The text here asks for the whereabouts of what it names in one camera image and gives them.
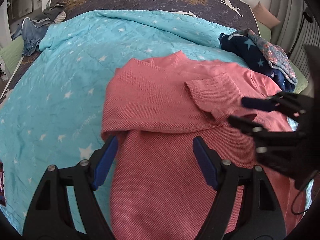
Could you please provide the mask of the green cushion far right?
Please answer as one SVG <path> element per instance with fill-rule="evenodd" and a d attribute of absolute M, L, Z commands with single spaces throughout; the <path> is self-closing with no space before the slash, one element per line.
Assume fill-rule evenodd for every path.
<path fill-rule="evenodd" d="M 271 41 L 271 36 L 272 36 L 272 32 L 270 29 L 268 29 L 267 26 L 265 26 L 264 24 L 260 23 L 259 21 L 257 22 L 257 26 L 258 26 L 258 29 L 259 29 L 259 33 L 260 33 L 260 36 L 267 40 L 268 42 Z"/>

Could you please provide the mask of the black floor lamp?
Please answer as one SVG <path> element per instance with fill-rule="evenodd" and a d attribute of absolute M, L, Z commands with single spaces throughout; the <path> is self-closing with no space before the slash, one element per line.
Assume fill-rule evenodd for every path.
<path fill-rule="evenodd" d="M 300 35 L 301 35 L 301 33 L 302 33 L 302 29 L 303 29 L 303 27 L 304 27 L 305 21 L 308 22 L 308 23 L 311 23 L 311 24 L 313 23 L 313 14 L 312 14 L 312 12 L 311 12 L 311 10 L 310 10 L 309 7 L 306 7 L 306 8 L 304 9 L 304 11 L 303 11 L 302 20 L 301 20 L 301 23 L 300 23 L 300 26 L 299 26 L 299 29 L 298 29 L 298 33 L 297 33 L 295 42 L 294 42 L 294 44 L 292 45 L 290 51 L 289 51 L 288 54 L 287 54 L 287 57 L 288 57 L 288 58 L 291 57 L 291 55 L 292 55 L 292 53 L 293 53 L 293 51 L 294 51 L 294 49 L 295 49 L 295 47 L 296 47 L 296 45 L 297 45 L 297 42 L 298 42 L 298 40 L 299 40 L 299 38 L 300 38 Z"/>

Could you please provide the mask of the green cushion left side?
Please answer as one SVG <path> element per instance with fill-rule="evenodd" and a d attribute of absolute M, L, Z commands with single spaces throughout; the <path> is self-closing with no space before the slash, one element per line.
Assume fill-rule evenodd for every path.
<path fill-rule="evenodd" d="M 14 39 L 8 46 L 1 49 L 1 70 L 11 77 L 22 58 L 24 40 L 22 36 Z"/>

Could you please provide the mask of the white cabinet with niche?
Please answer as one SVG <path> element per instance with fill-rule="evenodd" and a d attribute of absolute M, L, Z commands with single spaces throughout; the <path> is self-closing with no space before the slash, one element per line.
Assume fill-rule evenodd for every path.
<path fill-rule="evenodd" d="M 1 47 L 11 42 L 11 36 L 22 20 L 42 11 L 42 0 L 4 0 L 1 4 Z"/>

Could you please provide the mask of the navy star fleece garment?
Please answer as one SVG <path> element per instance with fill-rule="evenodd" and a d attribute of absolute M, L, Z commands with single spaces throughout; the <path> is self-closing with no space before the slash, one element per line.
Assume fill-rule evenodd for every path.
<path fill-rule="evenodd" d="M 271 78 L 285 92 L 293 92 L 295 85 L 291 84 L 281 71 L 269 66 L 257 46 L 248 37 L 239 34 L 224 34 L 219 36 L 220 48 L 241 57 L 248 67 Z"/>

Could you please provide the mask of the turquoise star quilt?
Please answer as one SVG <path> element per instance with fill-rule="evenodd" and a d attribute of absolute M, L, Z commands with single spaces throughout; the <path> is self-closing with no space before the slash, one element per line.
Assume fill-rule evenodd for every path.
<path fill-rule="evenodd" d="M 88 159 L 101 136 L 106 88 L 131 59 L 178 51 L 196 61 L 219 60 L 248 68 L 219 47 L 221 33 L 235 30 L 202 18 L 166 11 L 96 10 L 51 25 L 41 54 L 1 109 L 1 161 L 6 206 L 1 211 L 22 232 L 31 199 L 49 165 L 74 166 Z M 111 225 L 112 176 L 96 191 Z"/>

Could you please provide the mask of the green cushion near right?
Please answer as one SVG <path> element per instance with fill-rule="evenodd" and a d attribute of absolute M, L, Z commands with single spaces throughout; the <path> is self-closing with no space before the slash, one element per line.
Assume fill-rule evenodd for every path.
<path fill-rule="evenodd" d="M 295 90 L 293 91 L 296 94 L 300 94 L 303 90 L 305 90 L 309 82 L 307 78 L 302 74 L 302 72 L 293 64 L 292 61 L 289 61 L 291 64 L 292 69 L 295 71 L 296 78 L 298 80 L 298 83 L 295 85 Z"/>

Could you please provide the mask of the floral folded garment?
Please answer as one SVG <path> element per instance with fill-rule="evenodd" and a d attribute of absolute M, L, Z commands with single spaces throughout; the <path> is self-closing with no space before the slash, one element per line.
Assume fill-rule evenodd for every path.
<path fill-rule="evenodd" d="M 295 71 L 291 67 L 287 54 L 280 46 L 268 42 L 264 38 L 254 33 L 250 28 L 235 31 L 233 34 L 239 34 L 248 37 L 260 50 L 271 68 L 281 71 L 284 77 L 291 84 L 298 84 L 298 79 Z"/>

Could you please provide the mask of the pink knit sweater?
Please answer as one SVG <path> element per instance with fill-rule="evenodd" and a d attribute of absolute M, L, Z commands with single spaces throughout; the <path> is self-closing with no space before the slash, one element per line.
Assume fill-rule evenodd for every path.
<path fill-rule="evenodd" d="M 215 198 L 193 153 L 201 136 L 222 159 L 252 168 L 254 144 L 227 122 L 247 118 L 289 132 L 286 116 L 242 107 L 244 96 L 279 92 L 236 63 L 196 61 L 178 51 L 131 59 L 106 88 L 101 136 L 119 141 L 110 213 L 116 239 L 194 239 Z"/>

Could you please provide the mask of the blue denim jeans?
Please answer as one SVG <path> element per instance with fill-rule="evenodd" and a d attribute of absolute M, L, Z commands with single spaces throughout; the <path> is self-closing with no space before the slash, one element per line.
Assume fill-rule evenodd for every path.
<path fill-rule="evenodd" d="M 39 44 L 44 38 L 51 22 L 36 22 L 26 17 L 20 25 L 17 26 L 16 31 L 12 34 L 11 39 L 15 40 L 19 36 L 23 39 L 22 55 L 31 56 L 36 50 L 39 49 Z"/>

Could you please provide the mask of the grey window curtain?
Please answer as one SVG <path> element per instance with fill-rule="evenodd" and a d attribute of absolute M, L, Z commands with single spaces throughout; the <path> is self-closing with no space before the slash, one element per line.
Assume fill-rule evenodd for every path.
<path fill-rule="evenodd" d="M 272 29 L 271 41 L 281 46 L 287 54 L 295 42 L 306 7 L 308 6 L 304 0 L 271 0 L 270 12 L 281 22 Z M 305 45 L 319 47 L 319 24 L 315 16 L 313 16 L 312 24 L 305 21 L 297 45 L 289 58 L 309 82 L 308 87 L 301 93 L 313 96 L 313 82 L 304 49 Z"/>

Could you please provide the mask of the green cushion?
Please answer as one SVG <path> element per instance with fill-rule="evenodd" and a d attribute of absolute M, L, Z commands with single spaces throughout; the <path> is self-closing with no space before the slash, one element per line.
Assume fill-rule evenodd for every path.
<path fill-rule="evenodd" d="M 22 36 L 14 39 L 8 46 L 1 49 L 1 70 L 11 77 L 22 58 L 24 40 Z"/>
<path fill-rule="evenodd" d="M 295 71 L 296 78 L 298 80 L 298 83 L 295 85 L 295 90 L 293 91 L 296 94 L 300 94 L 303 90 L 305 90 L 309 82 L 307 78 L 302 74 L 302 72 L 293 64 L 292 61 L 289 61 L 291 64 L 292 69 Z"/>
<path fill-rule="evenodd" d="M 270 29 L 268 29 L 267 26 L 265 26 L 264 24 L 260 23 L 259 21 L 257 22 L 257 26 L 258 26 L 258 29 L 259 29 L 259 33 L 260 33 L 260 36 L 267 40 L 268 42 L 271 41 L 271 36 L 272 36 L 272 32 Z"/>

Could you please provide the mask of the pink pillow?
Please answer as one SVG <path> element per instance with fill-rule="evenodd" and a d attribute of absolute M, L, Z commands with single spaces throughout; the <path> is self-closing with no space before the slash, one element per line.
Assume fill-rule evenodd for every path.
<path fill-rule="evenodd" d="M 272 29 L 278 26 L 281 22 L 272 13 L 270 13 L 260 2 L 252 9 L 255 19 Z"/>

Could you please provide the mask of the grey crumpled clothes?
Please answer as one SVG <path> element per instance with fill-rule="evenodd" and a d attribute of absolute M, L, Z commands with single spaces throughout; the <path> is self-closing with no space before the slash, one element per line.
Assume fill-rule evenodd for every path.
<path fill-rule="evenodd" d="M 31 20 L 31 22 L 37 28 L 53 23 L 61 23 L 67 17 L 64 9 L 65 3 L 55 3 L 54 5 L 44 9 L 44 11 L 38 14 L 33 20 Z"/>

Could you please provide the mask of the smartphone on bed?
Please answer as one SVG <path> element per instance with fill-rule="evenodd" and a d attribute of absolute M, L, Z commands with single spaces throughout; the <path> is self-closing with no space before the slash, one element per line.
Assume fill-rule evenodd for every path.
<path fill-rule="evenodd" d="M 0 162 L 0 204 L 6 206 L 3 163 Z"/>

